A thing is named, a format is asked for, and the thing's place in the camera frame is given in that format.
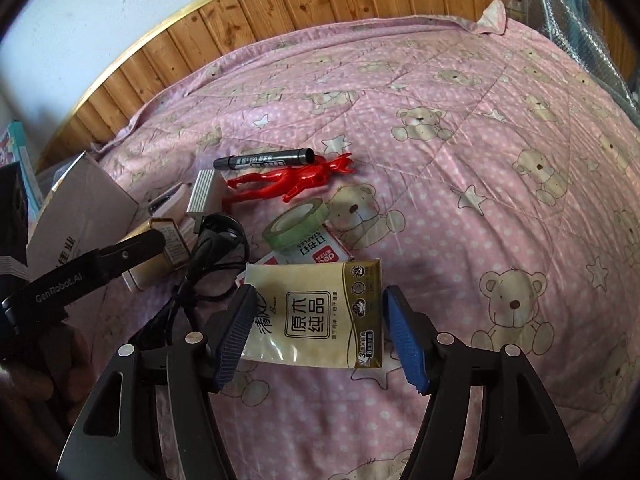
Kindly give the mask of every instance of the red action figure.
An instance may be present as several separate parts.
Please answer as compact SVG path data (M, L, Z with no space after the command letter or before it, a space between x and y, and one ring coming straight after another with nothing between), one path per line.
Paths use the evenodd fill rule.
M290 200L305 189L325 186L329 182L332 173L353 173L349 164L353 161L349 158L351 153L343 153L331 162L327 162L324 156L316 155L313 164L307 166L279 168L268 173L247 173L238 178L228 180L226 184L235 189L238 184L247 182L272 182L261 189L243 191L222 199L225 210L235 202L245 202L246 200L256 200L258 198L276 198L284 195L282 201L289 203Z

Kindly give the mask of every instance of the polka dot pattern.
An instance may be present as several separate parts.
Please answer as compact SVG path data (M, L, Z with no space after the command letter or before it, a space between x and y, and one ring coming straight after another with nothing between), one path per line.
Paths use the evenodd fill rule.
M505 311L514 323L512 300L500 294L524 290L536 338L520 344L529 344L556 404L570 406L561 415L580 452L618 408L596 389L609 352L624 343L630 366L640 353L640 162L632 156L640 137L545 38L515 22L491 34L504 24L504 13L496 16L495 30L413 17L332 24L239 49L146 105L101 165L148 202L220 156L348 150L355 172L296 202L360 189L368 197L360 221L334 215L336 232L357 258L382 258L385 284L467 344L485 335L493 345L490 333L509 327ZM254 257L268 252L260 233L283 210L279 200L234 209ZM98 370L172 285L133 297L111 283L93 342ZM383 368L366 373L241 363L211 400L238 477L252 480L386 478L406 460L427 403L389 342ZM470 414L479 410L472 395ZM470 473L477 431L467 428L459 478Z

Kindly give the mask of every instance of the white wall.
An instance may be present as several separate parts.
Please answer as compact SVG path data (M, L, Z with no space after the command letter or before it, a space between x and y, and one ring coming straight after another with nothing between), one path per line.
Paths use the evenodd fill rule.
M30 0L0 43L0 92L35 160L91 83L128 46L193 0Z

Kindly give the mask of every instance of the masking tape roll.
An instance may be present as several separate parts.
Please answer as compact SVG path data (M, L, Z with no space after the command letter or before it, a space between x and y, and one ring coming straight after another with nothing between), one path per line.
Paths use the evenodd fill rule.
M271 222L262 237L274 251L292 247L308 237L329 218L329 208L321 198L293 206Z

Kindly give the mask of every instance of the bed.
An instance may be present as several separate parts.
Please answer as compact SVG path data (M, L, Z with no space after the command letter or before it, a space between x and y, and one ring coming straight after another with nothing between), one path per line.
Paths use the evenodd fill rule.
M146 203L219 156L307 146L353 153L353 175L297 200L322 197L355 256L382 259L385 285L467 344L516 342L578 454L614 427L639 371L640 136L588 74L499 0L477 22L332 23L249 44L169 86L100 163ZM285 207L233 209L252 257L268 252L260 233ZM98 372L171 286L108 287L95 326L81 326ZM241 362L211 401L242 480L397 480L427 403L389 341L380 370ZM480 405L473 392L457 478L473 462ZM178 478L166 426L161 440Z

